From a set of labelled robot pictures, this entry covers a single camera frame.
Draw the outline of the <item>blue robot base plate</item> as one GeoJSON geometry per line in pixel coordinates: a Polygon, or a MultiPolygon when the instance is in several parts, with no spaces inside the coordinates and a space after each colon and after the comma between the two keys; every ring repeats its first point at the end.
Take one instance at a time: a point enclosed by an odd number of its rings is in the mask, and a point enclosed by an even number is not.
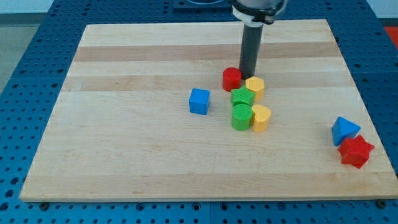
{"type": "Polygon", "coordinates": [[[174,11],[229,9],[227,0],[172,0],[174,11]]]}

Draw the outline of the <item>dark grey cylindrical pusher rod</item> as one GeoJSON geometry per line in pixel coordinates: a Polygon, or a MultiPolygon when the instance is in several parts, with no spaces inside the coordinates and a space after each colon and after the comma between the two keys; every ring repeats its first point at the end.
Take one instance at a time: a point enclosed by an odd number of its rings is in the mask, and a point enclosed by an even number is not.
{"type": "Polygon", "coordinates": [[[243,80],[254,76],[262,30],[263,26],[250,27],[244,25],[239,59],[239,69],[242,72],[243,80]]]}

